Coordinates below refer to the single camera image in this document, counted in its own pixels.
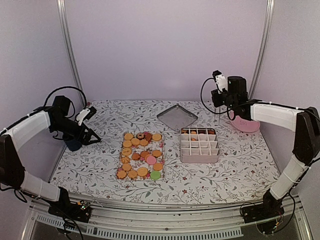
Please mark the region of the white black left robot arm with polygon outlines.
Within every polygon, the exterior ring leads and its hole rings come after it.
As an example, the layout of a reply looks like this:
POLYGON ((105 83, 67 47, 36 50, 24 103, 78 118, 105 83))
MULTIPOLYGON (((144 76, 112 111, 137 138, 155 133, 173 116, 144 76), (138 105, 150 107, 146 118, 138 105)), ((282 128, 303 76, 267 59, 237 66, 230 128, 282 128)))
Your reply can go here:
POLYGON ((53 103, 44 104, 0 133, 0 182, 7 190, 19 191, 23 196, 40 199, 49 204, 49 214, 61 218, 87 223, 92 209, 84 200, 71 202, 68 191, 51 184, 35 173, 40 167, 34 167, 44 159, 48 164, 53 159, 55 147, 45 132, 62 134, 70 151, 83 146, 99 143, 101 138, 88 126, 89 120, 97 112, 93 106, 85 104, 80 112, 69 114, 72 101, 64 96, 55 96, 53 103))

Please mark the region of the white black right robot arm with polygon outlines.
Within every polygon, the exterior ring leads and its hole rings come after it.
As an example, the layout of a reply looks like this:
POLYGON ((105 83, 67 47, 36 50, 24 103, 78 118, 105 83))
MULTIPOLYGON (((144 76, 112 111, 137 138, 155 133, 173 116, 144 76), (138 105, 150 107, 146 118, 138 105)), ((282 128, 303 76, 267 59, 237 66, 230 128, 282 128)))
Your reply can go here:
POLYGON ((212 73, 216 88, 211 91, 213 105, 225 107, 230 121, 243 120, 268 124, 280 130, 270 137, 272 151, 283 147, 288 160, 283 162, 279 178, 263 194, 262 203, 243 206, 240 214, 246 223, 280 217, 283 200, 290 196, 320 153, 320 116, 315 107, 295 107, 272 101, 250 99, 247 81, 241 76, 226 77, 220 71, 212 73))

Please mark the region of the pink divided cookie tin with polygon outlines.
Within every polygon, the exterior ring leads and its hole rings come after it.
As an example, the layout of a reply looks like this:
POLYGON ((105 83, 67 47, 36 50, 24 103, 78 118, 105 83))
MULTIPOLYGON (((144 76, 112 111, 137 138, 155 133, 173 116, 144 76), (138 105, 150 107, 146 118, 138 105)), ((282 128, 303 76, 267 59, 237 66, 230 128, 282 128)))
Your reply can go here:
POLYGON ((218 162, 220 148, 214 128, 181 128, 179 140, 182 163, 215 164, 218 162))

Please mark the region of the floral cookie tray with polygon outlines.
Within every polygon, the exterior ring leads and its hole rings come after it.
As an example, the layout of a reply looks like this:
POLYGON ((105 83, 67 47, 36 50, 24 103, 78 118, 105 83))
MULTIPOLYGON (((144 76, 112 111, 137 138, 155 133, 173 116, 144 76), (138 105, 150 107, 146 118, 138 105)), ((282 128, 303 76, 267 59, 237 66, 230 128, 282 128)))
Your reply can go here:
POLYGON ((162 180, 165 177, 165 143, 163 135, 159 132, 149 131, 138 133, 127 131, 123 134, 115 177, 123 181, 154 181, 150 178, 150 173, 159 171, 161 172, 161 178, 158 180, 162 180), (145 138, 139 140, 137 138, 138 133, 144 133, 145 138), (145 158, 148 155, 156 158, 154 165, 146 163, 145 158), (138 176, 137 170, 141 167, 148 169, 147 176, 138 176))

